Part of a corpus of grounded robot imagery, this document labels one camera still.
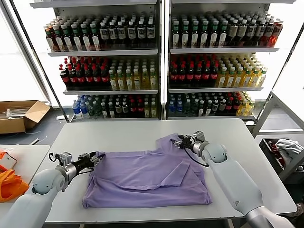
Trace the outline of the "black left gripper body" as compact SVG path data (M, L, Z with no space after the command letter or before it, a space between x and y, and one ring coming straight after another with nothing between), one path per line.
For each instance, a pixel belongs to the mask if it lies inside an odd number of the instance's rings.
M78 160L75 161L75 168L77 171L82 171L84 169L93 170L94 169L94 162L93 158L95 157L95 153L86 153L82 154L78 157Z

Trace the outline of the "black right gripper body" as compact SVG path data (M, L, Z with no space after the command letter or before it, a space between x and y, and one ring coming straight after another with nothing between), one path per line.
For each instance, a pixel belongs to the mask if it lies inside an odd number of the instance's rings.
M190 138L183 140L183 148L187 148L187 149L193 149L193 145L196 142L195 138L191 135L189 135Z

